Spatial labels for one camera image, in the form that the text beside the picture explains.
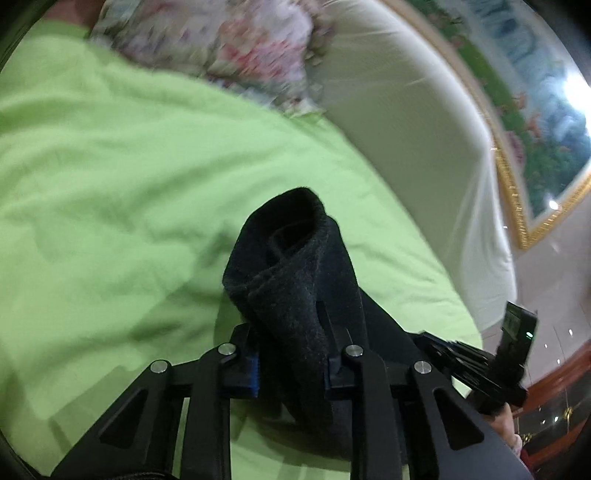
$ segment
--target human hand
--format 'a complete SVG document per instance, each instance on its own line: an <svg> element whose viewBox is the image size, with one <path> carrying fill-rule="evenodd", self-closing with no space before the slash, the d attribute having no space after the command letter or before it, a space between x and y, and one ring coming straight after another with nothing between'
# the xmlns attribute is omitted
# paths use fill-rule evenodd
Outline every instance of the human hand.
<svg viewBox="0 0 591 480"><path fill-rule="evenodd" d="M508 403L505 403L503 410L496 417L483 415L486 422L497 432L501 438L511 447L515 448L517 444L517 435L515 434L515 424L513 424L513 413Z"/></svg>

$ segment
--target framed painting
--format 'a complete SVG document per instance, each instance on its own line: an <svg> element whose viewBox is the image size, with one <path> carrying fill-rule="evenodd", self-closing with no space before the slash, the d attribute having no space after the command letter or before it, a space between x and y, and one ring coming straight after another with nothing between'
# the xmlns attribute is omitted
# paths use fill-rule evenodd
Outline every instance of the framed painting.
<svg viewBox="0 0 591 480"><path fill-rule="evenodd" d="M591 88L579 66L523 0L383 1L474 97L493 133L518 245L532 246L591 190Z"/></svg>

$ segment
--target metal screw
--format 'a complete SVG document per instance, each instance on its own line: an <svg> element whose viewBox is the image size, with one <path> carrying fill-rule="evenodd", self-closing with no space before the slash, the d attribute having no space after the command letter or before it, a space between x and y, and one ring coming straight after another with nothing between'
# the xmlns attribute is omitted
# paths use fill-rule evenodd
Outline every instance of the metal screw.
<svg viewBox="0 0 591 480"><path fill-rule="evenodd" d="M236 351L236 345L233 343L223 343L217 347L217 352L220 355L228 356L232 355Z"/></svg>
<svg viewBox="0 0 591 480"><path fill-rule="evenodd" d="M345 348L345 353L349 356L361 356L363 349L359 345L349 345Z"/></svg>
<svg viewBox="0 0 591 480"><path fill-rule="evenodd" d="M421 375L425 375L431 372L431 364L423 360L419 360L414 364L414 369Z"/></svg>
<svg viewBox="0 0 591 480"><path fill-rule="evenodd" d="M167 368L168 362L166 360L156 360L150 365L150 370L155 374L164 373Z"/></svg>

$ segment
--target floral fabric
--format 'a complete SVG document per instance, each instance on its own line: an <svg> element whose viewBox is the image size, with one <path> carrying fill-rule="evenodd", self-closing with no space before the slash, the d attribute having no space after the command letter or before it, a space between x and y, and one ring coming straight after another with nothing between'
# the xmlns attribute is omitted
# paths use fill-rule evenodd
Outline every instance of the floral fabric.
<svg viewBox="0 0 591 480"><path fill-rule="evenodd" d="M304 59L326 51L331 29L318 0L107 0L91 39L141 65L306 113L315 106Z"/></svg>

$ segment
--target red wooden trim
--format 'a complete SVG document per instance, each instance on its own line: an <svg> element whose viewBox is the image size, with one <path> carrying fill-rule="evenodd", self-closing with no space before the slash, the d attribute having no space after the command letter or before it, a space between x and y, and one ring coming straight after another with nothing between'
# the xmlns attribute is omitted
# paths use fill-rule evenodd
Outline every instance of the red wooden trim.
<svg viewBox="0 0 591 480"><path fill-rule="evenodd" d="M590 369L591 342L587 342L564 365L528 389L527 401L523 405L523 408L515 411L514 416L518 417L519 415L535 410L572 385Z"/></svg>
<svg viewBox="0 0 591 480"><path fill-rule="evenodd" d="M579 433L581 433L581 430L583 430L584 425L585 422L582 421L573 430L556 440L553 444L548 445L547 447L542 448L539 452L535 452L530 455L530 461L533 467L538 468L540 465L542 465L542 463L547 462L558 455L560 452L563 452L569 448L577 439Z"/></svg>

